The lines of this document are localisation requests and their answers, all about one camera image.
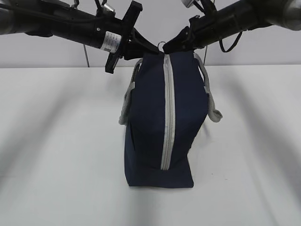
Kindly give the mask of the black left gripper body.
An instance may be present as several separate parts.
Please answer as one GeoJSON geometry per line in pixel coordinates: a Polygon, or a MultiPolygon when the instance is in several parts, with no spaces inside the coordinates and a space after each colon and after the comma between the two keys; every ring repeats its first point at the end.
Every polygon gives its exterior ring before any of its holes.
{"type": "Polygon", "coordinates": [[[107,73],[113,73],[119,59],[132,60],[139,57],[139,41],[136,37],[138,33],[134,25],[140,12],[143,10],[142,4],[131,1],[123,19],[119,23],[119,31],[106,31],[104,37],[104,50],[109,52],[105,65],[107,73]]]}

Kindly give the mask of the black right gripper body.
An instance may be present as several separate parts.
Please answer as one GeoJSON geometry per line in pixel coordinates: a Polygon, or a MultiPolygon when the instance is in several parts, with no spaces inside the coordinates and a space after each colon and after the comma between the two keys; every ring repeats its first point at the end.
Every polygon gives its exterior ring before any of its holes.
{"type": "Polygon", "coordinates": [[[202,49],[202,44],[199,43],[197,37],[199,22],[201,22],[201,16],[196,15],[190,18],[190,24],[180,31],[180,49],[202,49]]]}

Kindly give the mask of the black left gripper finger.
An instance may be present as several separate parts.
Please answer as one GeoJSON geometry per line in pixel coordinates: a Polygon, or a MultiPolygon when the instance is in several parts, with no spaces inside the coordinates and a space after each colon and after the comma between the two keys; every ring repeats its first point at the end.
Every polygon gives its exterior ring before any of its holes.
{"type": "Polygon", "coordinates": [[[145,53],[158,54],[159,49],[146,40],[136,29],[133,29],[127,40],[123,58],[125,60],[142,58],[145,53]]]}

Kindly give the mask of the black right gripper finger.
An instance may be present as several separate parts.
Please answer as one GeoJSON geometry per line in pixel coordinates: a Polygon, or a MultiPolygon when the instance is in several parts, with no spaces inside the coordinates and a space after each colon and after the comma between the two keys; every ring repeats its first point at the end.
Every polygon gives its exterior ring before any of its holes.
{"type": "Polygon", "coordinates": [[[190,27],[184,27],[180,33],[163,45],[164,53],[187,52],[195,50],[190,27]]]}

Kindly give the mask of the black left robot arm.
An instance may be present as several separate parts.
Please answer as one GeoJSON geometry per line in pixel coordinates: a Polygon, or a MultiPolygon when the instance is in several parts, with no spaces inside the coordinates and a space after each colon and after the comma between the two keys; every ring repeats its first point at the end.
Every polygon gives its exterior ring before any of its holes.
{"type": "Polygon", "coordinates": [[[96,14],[78,9],[79,1],[69,5],[60,0],[2,0],[0,2],[1,35],[25,33],[49,38],[57,36],[109,53],[107,73],[114,73],[119,59],[142,58],[145,53],[158,54],[159,49],[147,41],[135,23],[143,10],[141,3],[131,1],[124,17],[118,19],[107,1],[96,1],[96,14]]]}

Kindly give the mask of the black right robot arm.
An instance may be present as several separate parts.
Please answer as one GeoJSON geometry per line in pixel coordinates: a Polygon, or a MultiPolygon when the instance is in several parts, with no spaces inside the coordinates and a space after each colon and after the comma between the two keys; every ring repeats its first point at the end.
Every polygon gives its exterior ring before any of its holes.
{"type": "Polygon", "coordinates": [[[220,10],[210,0],[188,3],[192,4],[204,16],[190,18],[190,25],[163,46],[166,54],[202,49],[216,42],[227,53],[245,31],[273,25],[292,31],[301,29],[299,0],[239,0],[220,10]]]}

